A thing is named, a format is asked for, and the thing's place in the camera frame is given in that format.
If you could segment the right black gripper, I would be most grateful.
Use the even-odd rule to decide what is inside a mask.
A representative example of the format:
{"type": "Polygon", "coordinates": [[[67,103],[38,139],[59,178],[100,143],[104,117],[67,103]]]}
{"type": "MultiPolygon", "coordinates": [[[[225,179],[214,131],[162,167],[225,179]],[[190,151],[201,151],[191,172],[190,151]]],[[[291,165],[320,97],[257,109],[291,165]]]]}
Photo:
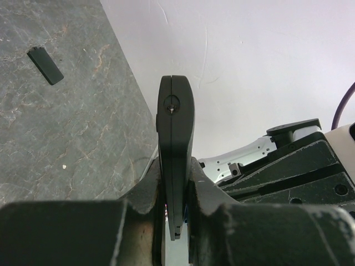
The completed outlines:
{"type": "Polygon", "coordinates": [[[327,140],[317,140],[219,186],[241,203],[354,203],[354,183],[327,140]]]}

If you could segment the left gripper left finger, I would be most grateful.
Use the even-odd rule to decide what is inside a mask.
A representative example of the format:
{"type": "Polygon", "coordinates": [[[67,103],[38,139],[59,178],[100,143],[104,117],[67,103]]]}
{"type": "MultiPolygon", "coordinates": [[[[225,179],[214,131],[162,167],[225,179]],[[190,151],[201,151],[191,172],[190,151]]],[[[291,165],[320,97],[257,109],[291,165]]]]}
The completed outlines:
{"type": "Polygon", "coordinates": [[[119,199],[1,208],[2,265],[164,265],[160,162],[119,199]]]}

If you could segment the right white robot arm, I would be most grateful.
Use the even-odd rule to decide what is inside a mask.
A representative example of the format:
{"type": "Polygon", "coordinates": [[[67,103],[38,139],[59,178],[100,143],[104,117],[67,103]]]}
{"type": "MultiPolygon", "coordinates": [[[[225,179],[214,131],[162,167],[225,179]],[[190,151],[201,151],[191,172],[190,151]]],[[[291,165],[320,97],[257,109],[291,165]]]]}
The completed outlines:
{"type": "Polygon", "coordinates": [[[318,119],[276,126],[200,165],[239,202],[329,204],[354,213],[353,124],[326,133],[318,119]]]}

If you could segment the black battery cover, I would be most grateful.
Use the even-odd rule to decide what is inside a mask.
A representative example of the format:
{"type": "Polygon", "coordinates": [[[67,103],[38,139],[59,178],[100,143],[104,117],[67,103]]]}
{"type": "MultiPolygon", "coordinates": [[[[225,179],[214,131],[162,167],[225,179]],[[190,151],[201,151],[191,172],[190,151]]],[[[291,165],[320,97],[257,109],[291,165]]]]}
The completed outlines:
{"type": "Polygon", "coordinates": [[[33,47],[27,55],[50,85],[64,79],[64,75],[43,47],[33,47]]]}

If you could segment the black remote control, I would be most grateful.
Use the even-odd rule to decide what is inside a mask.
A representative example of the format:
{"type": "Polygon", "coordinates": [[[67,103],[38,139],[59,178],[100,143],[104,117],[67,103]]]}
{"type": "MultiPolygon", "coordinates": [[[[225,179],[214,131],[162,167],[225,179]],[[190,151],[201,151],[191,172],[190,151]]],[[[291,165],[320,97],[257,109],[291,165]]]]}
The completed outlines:
{"type": "Polygon", "coordinates": [[[172,241],[180,239],[184,223],[194,125],[195,103],[188,78],[163,76],[159,87],[156,130],[172,241]]]}

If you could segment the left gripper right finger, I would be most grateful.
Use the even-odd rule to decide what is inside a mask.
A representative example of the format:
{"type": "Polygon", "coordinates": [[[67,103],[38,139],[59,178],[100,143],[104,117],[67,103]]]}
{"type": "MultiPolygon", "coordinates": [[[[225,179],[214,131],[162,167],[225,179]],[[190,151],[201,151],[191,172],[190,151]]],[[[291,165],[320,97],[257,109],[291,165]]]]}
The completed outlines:
{"type": "Polygon", "coordinates": [[[354,219],[331,205],[239,203],[191,160],[192,265],[353,265],[354,219]]]}

